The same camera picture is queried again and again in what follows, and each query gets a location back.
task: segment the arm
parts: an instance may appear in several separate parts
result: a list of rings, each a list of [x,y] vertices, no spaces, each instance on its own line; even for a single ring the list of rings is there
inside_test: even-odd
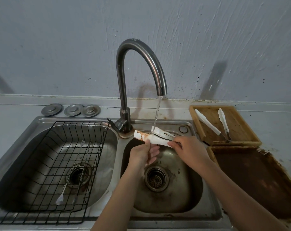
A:
[[[176,137],[168,144],[196,171],[216,194],[234,226],[242,231],[287,231],[277,218],[237,186],[209,158],[203,144],[195,137]]]
[[[150,141],[132,148],[127,169],[107,205],[94,223],[92,231],[127,229],[137,188],[144,175],[144,167],[146,164],[153,163],[156,160],[155,156],[158,154],[159,146],[150,144]]]

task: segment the person's left hand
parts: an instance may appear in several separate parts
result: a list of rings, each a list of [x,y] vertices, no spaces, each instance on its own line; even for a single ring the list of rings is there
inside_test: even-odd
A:
[[[145,166],[156,160],[156,155],[158,154],[159,146],[151,144],[149,140],[146,140],[144,144],[132,148],[128,166],[136,169],[144,169]]]

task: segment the white tongs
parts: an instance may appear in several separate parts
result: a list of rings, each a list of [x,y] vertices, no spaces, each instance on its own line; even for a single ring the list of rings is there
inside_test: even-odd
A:
[[[155,127],[154,134],[144,133],[144,132],[135,130],[134,137],[144,142],[146,140],[150,140],[152,144],[159,144],[159,145],[164,145],[164,146],[169,147],[167,143],[170,141],[173,141],[173,139],[175,138],[175,135],[167,131],[163,131],[162,129],[158,127]]]
[[[200,121],[202,121],[205,125],[207,125],[217,135],[225,138],[225,141],[227,143],[232,141],[232,139],[230,137],[230,131],[229,131],[229,128],[227,125],[227,121],[225,120],[225,115],[224,115],[224,112],[222,111],[221,108],[219,108],[219,110],[218,110],[218,115],[219,115],[219,119],[224,127],[224,132],[227,134],[227,138],[221,133],[220,130],[218,130],[214,125],[212,125],[202,113],[200,113],[197,109],[195,109],[195,112],[197,113],[197,116],[198,116]]]

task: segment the wooden tray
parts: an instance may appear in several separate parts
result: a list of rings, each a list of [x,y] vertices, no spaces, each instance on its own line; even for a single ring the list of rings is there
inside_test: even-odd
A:
[[[257,147],[208,147],[229,178],[270,213],[291,222],[291,178],[269,152]]]
[[[219,120],[219,108],[224,112],[230,130],[232,139],[230,143],[226,143],[223,137],[216,135],[207,125],[201,122],[195,112],[195,109],[201,112],[210,123],[226,136],[223,125]],[[197,127],[200,139],[210,146],[260,146],[262,144],[234,106],[191,105],[189,112]]]

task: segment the wall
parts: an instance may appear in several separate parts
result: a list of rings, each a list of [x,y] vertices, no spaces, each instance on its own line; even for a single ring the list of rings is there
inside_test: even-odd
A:
[[[0,93],[117,97],[127,38],[168,98],[291,102],[291,0],[0,0]],[[125,73],[128,97],[156,97],[139,54]]]

